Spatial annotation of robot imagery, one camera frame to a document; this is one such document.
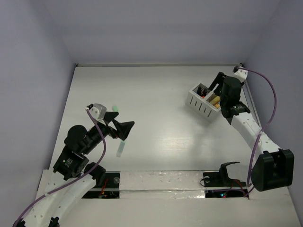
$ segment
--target white wall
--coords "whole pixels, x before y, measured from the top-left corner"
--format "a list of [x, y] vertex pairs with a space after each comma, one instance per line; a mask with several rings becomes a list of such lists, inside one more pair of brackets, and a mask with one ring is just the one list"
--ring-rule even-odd
[[[267, 75], [277, 92], [277, 111], [267, 133], [295, 155], [294, 180], [290, 193], [303, 224], [303, 1], [283, 0], [256, 43], [245, 66]], [[249, 85], [261, 122], [270, 118], [273, 95], [266, 82], [249, 74]]]
[[280, 0], [44, 0], [76, 63], [239, 63]]
[[0, 5], [0, 225], [9, 227], [49, 165], [74, 65], [41, 1]]

